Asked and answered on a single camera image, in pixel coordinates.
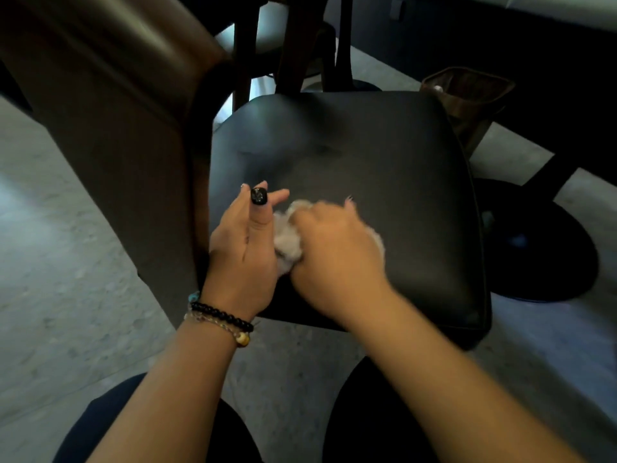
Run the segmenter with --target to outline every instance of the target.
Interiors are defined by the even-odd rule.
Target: forearm
[[[184,322],[88,462],[202,463],[235,349],[222,328]]]
[[[361,302],[341,323],[403,398],[443,463],[582,461],[401,296],[390,291]]]

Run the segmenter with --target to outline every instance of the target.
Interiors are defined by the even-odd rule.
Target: black beaded bracelet
[[[200,302],[191,302],[191,310],[196,311],[196,312],[201,312],[204,315],[210,315],[214,317],[215,319],[219,319],[225,323],[234,325],[235,327],[238,327],[244,333],[252,333],[254,329],[251,323],[245,322],[243,319],[234,317],[230,313],[215,309],[214,307],[208,304],[202,304]]]

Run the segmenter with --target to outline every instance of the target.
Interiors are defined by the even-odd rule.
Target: gray floor
[[[353,52],[355,77],[418,83]],[[272,92],[268,78],[254,94]],[[229,104],[219,121],[229,115]],[[472,158],[515,183],[550,153],[493,125]],[[533,305],[493,296],[474,358],[594,462],[617,455],[617,188],[579,170],[558,202],[597,244],[583,298]],[[90,400],[147,370],[170,324],[47,132],[0,99],[0,460],[49,461]],[[337,390],[363,356],[345,333],[262,320],[223,397],[267,462],[314,462]]]

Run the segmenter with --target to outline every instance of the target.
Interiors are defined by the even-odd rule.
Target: black nail polish
[[[251,201],[258,206],[268,202],[268,191],[265,188],[257,187],[251,190]]]

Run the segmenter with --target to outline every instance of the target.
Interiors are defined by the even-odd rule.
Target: brown bin
[[[420,90],[439,98],[469,159],[514,87],[504,77],[452,67],[426,77]]]

